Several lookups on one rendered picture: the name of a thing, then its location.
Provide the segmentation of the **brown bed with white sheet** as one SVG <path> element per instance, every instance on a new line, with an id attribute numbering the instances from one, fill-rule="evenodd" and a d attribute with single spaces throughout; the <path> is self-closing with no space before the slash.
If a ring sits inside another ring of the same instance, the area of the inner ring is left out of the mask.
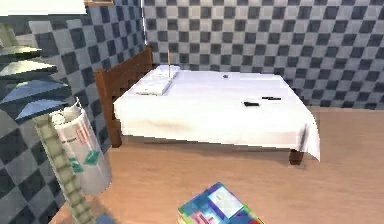
<path id="1" fill-rule="evenodd" d="M 279 75 L 180 70 L 163 95 L 135 84 L 155 69 L 152 48 L 94 72 L 111 146 L 124 136 L 289 149 L 289 161 L 320 157 L 314 115 Z M 262 100 L 262 97 L 282 100 Z M 245 107 L 243 102 L 259 107 Z"/>

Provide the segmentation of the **white pillow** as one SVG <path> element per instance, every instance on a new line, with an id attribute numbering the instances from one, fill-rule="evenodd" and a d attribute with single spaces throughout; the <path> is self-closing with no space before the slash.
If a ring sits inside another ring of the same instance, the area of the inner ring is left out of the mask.
<path id="1" fill-rule="evenodd" d="M 135 84 L 134 92 L 139 95 L 163 95 L 179 71 L 179 66 L 171 65 L 172 79 L 170 79 L 168 77 L 168 65 L 159 65 Z"/>

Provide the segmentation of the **colourful box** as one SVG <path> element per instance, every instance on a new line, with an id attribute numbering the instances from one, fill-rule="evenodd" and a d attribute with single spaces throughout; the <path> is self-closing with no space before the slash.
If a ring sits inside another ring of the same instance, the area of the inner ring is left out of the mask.
<path id="1" fill-rule="evenodd" d="M 265 224 L 223 183 L 217 182 L 178 208 L 178 224 Z"/>

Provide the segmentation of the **white cylindrical bin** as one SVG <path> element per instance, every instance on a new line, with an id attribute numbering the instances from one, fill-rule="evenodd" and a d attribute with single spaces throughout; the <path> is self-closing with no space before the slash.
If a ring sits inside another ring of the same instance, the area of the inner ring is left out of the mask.
<path id="1" fill-rule="evenodd" d="M 52 112 L 50 118 L 83 192 L 97 195 L 107 189 L 111 170 L 80 100 Z"/>

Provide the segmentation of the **brown framed picture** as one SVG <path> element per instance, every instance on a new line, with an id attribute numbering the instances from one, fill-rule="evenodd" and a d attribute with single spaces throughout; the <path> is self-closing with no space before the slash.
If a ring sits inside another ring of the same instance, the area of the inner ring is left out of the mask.
<path id="1" fill-rule="evenodd" d="M 85 6 L 113 6 L 114 0 L 84 0 Z"/>

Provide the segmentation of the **white window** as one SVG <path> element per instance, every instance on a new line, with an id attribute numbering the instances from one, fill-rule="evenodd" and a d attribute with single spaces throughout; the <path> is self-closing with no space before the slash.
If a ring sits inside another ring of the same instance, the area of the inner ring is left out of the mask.
<path id="1" fill-rule="evenodd" d="M 85 13 L 84 0 L 0 0 L 0 16 Z"/>

